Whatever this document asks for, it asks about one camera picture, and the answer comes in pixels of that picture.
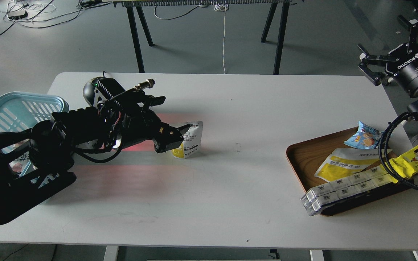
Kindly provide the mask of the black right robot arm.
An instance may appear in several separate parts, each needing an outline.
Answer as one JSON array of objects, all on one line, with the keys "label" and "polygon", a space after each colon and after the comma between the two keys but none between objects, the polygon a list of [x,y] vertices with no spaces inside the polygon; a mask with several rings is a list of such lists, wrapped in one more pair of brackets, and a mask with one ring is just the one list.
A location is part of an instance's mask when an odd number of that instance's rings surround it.
[{"label": "black right robot arm", "polygon": [[[409,41],[388,52],[387,55],[371,55],[358,44],[362,52],[358,67],[375,86],[383,83],[385,77],[390,77],[410,96],[418,98],[418,21],[410,22],[403,16],[398,21],[409,32]],[[418,121],[418,104],[408,106],[405,117],[413,117]]]}]

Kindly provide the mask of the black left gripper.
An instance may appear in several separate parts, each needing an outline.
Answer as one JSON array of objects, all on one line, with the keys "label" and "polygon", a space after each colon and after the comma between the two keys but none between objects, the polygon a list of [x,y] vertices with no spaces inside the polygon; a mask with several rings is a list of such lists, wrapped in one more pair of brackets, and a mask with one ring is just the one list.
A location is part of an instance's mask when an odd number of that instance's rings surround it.
[{"label": "black left gripper", "polygon": [[157,153],[177,149],[184,140],[184,133],[191,128],[185,124],[178,128],[169,126],[152,110],[135,111],[123,114],[122,142],[142,142],[154,140]]}]

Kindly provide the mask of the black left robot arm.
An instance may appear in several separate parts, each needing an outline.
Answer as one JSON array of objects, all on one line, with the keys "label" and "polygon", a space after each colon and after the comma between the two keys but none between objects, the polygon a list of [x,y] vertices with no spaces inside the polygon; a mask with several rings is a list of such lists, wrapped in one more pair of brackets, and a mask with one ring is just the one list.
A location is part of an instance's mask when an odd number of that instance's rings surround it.
[{"label": "black left robot arm", "polygon": [[146,79],[125,90],[116,79],[98,76],[83,88],[89,107],[53,112],[23,132],[0,132],[0,225],[75,182],[73,154],[104,163],[146,140],[157,153],[178,148],[190,125],[170,126],[151,110],[165,101],[145,93],[154,84]]}]

